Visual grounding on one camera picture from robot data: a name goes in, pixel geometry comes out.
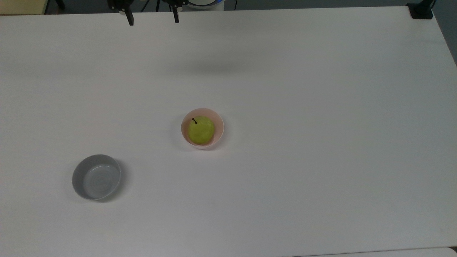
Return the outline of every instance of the table surface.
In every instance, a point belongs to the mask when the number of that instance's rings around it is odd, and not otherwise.
[[[44,14],[48,0],[0,0],[0,15]]]
[[[0,255],[457,245],[457,69],[407,7],[0,17]],[[225,122],[184,141],[187,112]],[[76,165],[122,165],[103,202]]]

